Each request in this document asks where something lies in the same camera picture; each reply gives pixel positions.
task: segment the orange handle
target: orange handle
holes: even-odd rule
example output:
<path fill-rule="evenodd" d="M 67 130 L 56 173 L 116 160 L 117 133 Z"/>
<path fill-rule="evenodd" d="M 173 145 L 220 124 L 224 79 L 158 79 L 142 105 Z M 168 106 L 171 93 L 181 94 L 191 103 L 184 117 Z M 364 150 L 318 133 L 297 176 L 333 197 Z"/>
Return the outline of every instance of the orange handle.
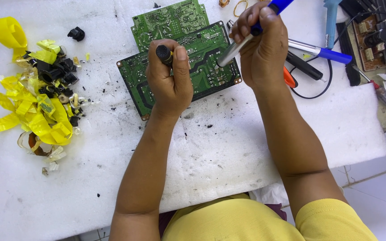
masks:
<path fill-rule="evenodd" d="M 288 72 L 285 66 L 284 66 L 284 80 L 285 80 L 285 83 L 292 88 L 296 88 L 298 85 L 297 81 L 293 79 L 290 72 Z"/>

